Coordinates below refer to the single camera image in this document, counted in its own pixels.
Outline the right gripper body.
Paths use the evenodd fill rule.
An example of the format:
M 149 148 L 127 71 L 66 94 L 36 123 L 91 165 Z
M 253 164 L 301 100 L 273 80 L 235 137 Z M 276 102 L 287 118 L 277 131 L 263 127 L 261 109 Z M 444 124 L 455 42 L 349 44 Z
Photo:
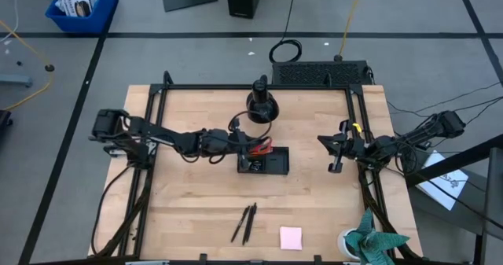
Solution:
M 339 156 L 334 157 L 334 161 L 328 166 L 328 172 L 335 174 L 342 171 L 344 157 L 356 160 L 364 153 L 366 139 L 369 139 L 367 131 L 352 120 L 340 122 L 339 130 Z

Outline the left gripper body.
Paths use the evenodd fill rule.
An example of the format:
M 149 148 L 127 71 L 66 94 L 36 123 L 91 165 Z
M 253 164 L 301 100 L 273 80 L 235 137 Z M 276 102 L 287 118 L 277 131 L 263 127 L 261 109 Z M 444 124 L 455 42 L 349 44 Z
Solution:
M 237 156 L 237 171 L 251 172 L 251 161 L 249 159 L 249 149 L 252 147 L 252 139 L 249 138 L 241 129 L 240 121 L 234 117 L 229 122 L 228 143 L 225 148 L 225 155 Z

